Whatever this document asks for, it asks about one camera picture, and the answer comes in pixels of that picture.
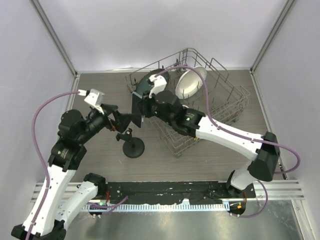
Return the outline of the black smartphone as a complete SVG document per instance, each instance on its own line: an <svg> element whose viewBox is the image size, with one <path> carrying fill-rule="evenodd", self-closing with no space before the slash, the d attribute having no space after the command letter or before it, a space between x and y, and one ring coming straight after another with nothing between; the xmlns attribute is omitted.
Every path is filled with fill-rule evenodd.
<svg viewBox="0 0 320 240"><path fill-rule="evenodd" d="M143 126L144 117L139 109L139 104L142 100L142 96L136 93L132 93L132 105L131 105L131 114L132 114L132 123L135 124L138 128Z"/></svg>

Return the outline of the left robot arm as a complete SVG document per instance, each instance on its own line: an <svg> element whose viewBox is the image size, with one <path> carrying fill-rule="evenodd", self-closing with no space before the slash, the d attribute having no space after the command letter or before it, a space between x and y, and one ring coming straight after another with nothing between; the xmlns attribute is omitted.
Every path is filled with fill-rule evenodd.
<svg viewBox="0 0 320 240"><path fill-rule="evenodd" d="M11 235L19 240L63 240L80 210L107 192L106 179L98 174L85 176L80 188L61 204L65 190L75 175L87 150L85 143L103 128L123 133L133 119L131 113L120 113L116 105L102 104L92 108L87 117L76 109L66 111L58 126L58 140L51 149L46 178L40 195L24 223L16 225Z"/></svg>

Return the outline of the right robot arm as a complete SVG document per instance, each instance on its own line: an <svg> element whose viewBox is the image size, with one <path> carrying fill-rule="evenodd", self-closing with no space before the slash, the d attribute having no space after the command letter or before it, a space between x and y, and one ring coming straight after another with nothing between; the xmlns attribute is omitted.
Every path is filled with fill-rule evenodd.
<svg viewBox="0 0 320 240"><path fill-rule="evenodd" d="M230 197L238 197L256 180L273 180L280 156L275 134L261 136L215 121L204 112L182 105L168 90L144 96L135 104L143 117L157 117L180 135L211 141L247 157L249 162L233 170L227 179L225 190Z"/></svg>

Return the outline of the black phone stand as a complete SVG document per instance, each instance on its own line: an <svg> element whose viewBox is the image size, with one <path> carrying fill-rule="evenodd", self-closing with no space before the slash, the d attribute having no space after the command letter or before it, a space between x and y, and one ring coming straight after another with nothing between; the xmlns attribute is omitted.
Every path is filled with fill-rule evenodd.
<svg viewBox="0 0 320 240"><path fill-rule="evenodd" d="M118 133L116 135L116 140L123 140L122 151L125 156L131 159L135 159L140 157L145 151L144 142L138 138L133 137L132 135L133 129L128 128L124 133Z"/></svg>

